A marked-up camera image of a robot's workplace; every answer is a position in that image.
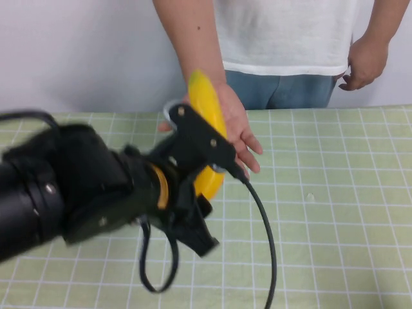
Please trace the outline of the person's right hand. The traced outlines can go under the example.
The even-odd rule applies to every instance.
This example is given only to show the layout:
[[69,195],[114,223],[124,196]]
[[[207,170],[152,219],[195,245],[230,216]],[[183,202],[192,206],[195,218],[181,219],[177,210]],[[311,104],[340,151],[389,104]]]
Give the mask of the person's right hand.
[[214,81],[227,128],[227,139],[236,149],[236,162],[249,179],[249,171],[257,174],[260,165],[252,152],[262,155],[263,148],[253,134],[247,112],[234,90],[223,81]]

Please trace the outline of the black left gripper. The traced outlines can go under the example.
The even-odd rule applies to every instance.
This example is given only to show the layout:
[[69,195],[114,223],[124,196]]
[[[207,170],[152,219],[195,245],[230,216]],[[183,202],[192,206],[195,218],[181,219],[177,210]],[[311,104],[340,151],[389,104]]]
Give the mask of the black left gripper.
[[122,155],[133,179],[133,216],[166,234],[175,234],[200,257],[219,244],[205,222],[212,205],[195,192],[196,169],[172,163],[170,156],[157,149],[144,154],[127,145]]

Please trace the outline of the person's left hand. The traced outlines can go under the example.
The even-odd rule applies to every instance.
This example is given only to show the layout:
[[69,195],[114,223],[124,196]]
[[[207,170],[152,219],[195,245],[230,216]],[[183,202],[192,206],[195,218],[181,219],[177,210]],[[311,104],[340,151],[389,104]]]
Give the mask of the person's left hand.
[[339,88],[359,90],[382,75],[388,60],[389,42],[363,36],[355,41],[348,55],[350,73],[342,75]]

